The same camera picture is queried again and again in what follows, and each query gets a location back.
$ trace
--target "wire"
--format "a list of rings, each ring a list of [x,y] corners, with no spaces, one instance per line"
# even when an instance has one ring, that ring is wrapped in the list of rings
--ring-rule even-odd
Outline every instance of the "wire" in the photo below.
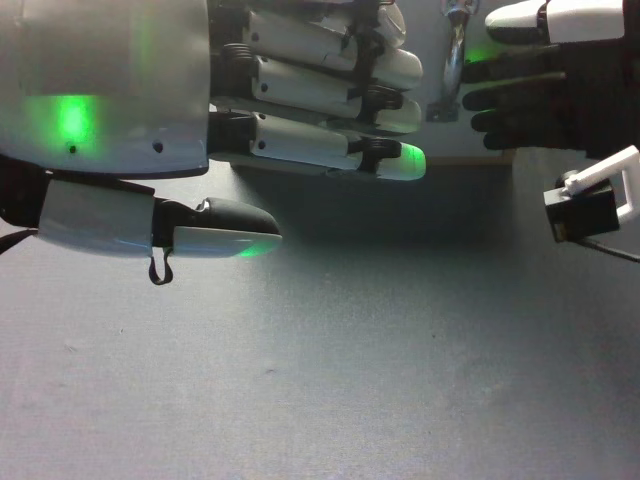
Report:
[[[634,255],[632,253],[623,252],[622,250],[618,250],[616,248],[607,247],[600,242],[596,242],[595,240],[573,240],[573,243],[576,245],[580,245],[581,247],[589,248],[591,250],[596,250],[597,252],[606,253],[607,255],[611,255],[612,257],[621,258],[623,260],[628,260],[634,263],[640,263],[640,255]]]

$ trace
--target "black glove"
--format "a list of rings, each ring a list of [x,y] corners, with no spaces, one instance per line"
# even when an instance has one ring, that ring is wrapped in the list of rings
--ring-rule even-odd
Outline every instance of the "black glove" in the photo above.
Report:
[[[640,2],[584,3],[559,13],[562,0],[530,0],[487,17],[494,40],[531,46],[465,65],[465,83],[512,80],[463,99],[481,112],[472,126],[486,133],[488,149],[584,150],[603,159],[639,144]]]

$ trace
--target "metal handle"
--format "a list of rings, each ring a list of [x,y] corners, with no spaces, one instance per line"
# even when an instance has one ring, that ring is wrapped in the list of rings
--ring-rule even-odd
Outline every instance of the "metal handle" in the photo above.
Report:
[[[458,120],[457,102],[462,67],[466,29],[471,15],[478,11],[479,0],[444,0],[442,13],[451,22],[451,39],[444,65],[440,100],[427,107],[428,122],[455,122]]]

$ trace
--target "robotic hand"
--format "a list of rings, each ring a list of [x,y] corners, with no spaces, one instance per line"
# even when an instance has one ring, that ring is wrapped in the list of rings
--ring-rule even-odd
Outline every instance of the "robotic hand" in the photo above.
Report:
[[[402,94],[422,76],[404,35],[393,1],[3,0],[0,216],[27,230],[0,254],[31,235],[117,256],[159,247],[166,277],[153,260],[150,277],[163,284],[170,254],[258,255],[280,243],[278,226],[247,205],[192,209],[123,180],[203,174],[211,156],[421,177],[422,152],[369,136],[421,120]],[[287,118],[247,113],[254,103]]]
[[[638,261],[587,239],[618,230],[640,213],[640,4],[632,0],[528,0],[497,9],[489,35],[528,46],[468,63],[475,130],[489,149],[584,150],[604,161],[568,172],[545,193],[556,241]],[[617,208],[609,177],[622,173],[627,204]]]
[[[216,160],[391,180],[424,175],[422,151],[375,137],[414,132],[422,121],[403,93],[423,72],[398,48],[406,30],[395,0],[209,3]]]

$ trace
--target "gray table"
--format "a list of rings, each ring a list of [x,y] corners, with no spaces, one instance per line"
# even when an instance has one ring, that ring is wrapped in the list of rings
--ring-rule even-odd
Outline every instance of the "gray table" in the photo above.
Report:
[[[572,157],[160,182],[286,236],[163,288],[28,240],[0,259],[0,478],[637,479],[640,269],[552,242]]]

